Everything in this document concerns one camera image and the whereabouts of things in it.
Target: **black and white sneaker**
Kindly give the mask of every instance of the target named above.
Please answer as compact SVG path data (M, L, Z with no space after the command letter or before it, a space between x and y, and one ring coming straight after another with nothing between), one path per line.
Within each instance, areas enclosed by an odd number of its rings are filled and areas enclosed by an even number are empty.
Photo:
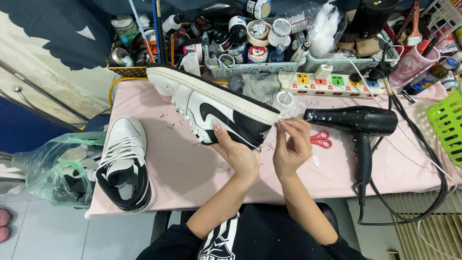
M152 207L156 189L147 172L146 133L134 117L123 116L108 129L106 151L96 171L98 184L121 210L142 213Z
M202 144L218 142L213 119L232 140L251 149L263 143L278 120L279 110L191 73L158 63L149 64L146 73L159 94L172 96L172 103Z

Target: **black swoosh logo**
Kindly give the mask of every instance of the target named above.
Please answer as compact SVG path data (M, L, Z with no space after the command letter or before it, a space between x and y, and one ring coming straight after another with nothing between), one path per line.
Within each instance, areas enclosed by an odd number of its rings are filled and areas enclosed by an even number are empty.
M229 120L229 118L224 115L220 110L208 103L202 103L199 107L201 112L202 120L205 122L205 119L208 114L212 114L220 119L223 123L227 124L229 128L235 131L238 135L245 138L253 146L257 147L259 144L251 135L249 135L246 131L244 131L241 127L236 125L233 121Z

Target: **hand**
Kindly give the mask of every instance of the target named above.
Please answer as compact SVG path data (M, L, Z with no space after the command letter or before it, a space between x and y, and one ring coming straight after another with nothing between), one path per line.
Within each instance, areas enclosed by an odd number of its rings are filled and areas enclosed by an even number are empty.
M244 178L258 177L260 170L260 154L250 150L246 145L231 140L226 129L212 121L213 131L219 143L211 145L234 169L235 175Z
M276 123L276 149L273 155L276 175L290 177L312 155L310 143L311 126L300 118L279 120ZM286 132L291 136L286 142Z

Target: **black hair dryer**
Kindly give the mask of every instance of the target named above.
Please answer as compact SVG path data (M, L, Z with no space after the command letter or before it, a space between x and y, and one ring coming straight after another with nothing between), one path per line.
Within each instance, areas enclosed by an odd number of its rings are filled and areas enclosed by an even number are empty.
M362 196L359 197L364 198L365 187L371 180L372 173L372 150L369 136L393 134L398 124L395 112L365 105L336 109L307 109L304 119L312 124L332 127L353 135L356 154L355 179L358 185L362 184L360 191Z

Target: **scissors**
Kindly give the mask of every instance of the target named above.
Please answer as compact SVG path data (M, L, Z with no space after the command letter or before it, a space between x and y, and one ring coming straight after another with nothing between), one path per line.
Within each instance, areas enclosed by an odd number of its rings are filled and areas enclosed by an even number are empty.
M331 148L332 142L329 139L329 132L321 131L313 136L310 136L310 143L319 145L323 148Z

